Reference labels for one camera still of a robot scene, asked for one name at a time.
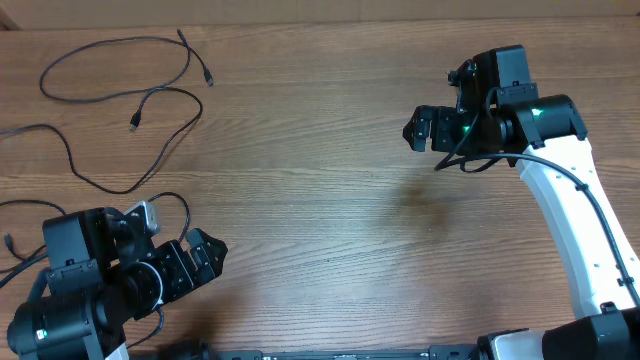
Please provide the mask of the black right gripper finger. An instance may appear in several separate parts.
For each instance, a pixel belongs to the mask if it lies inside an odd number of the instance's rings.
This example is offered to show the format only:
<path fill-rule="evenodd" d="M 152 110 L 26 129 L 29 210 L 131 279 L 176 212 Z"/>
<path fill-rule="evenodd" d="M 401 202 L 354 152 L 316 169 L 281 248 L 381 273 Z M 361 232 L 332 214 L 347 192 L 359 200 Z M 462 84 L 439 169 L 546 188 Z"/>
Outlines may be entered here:
<path fill-rule="evenodd" d="M 430 131 L 431 124 L 437 117 L 437 106 L 421 105 L 415 109 L 411 118 L 411 124 L 415 131 Z"/>
<path fill-rule="evenodd" d="M 428 124 L 407 124 L 403 128 L 403 138 L 407 141 L 410 148 L 416 152 L 425 152 L 426 143 L 429 138 Z"/>

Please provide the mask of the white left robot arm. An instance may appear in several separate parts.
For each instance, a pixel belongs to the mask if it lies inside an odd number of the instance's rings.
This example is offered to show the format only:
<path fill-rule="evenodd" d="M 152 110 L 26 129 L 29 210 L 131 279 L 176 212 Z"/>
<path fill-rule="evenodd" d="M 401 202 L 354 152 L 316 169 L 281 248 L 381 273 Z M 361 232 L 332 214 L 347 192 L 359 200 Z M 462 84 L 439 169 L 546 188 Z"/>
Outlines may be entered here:
<path fill-rule="evenodd" d="M 226 244 L 199 228 L 155 246 L 149 207 L 95 208 L 42 226 L 48 288 L 32 289 L 8 326 L 22 359 L 125 359 L 123 326 L 219 277 Z"/>

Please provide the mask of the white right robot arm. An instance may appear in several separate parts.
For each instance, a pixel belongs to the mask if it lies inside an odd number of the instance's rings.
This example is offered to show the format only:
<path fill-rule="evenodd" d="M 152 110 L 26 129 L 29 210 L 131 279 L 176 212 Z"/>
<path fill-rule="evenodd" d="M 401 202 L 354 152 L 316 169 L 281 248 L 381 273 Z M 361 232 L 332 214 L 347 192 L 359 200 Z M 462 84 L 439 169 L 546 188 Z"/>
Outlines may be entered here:
<path fill-rule="evenodd" d="M 440 169 L 479 173 L 501 160 L 540 207 L 567 274 L 572 322 L 448 346 L 462 359 L 635 359 L 639 258 L 599 180 L 588 130 L 566 95 L 543 97 L 525 49 L 494 48 L 448 74 L 454 106 L 418 106 L 404 126 L 412 150 L 442 154 Z"/>

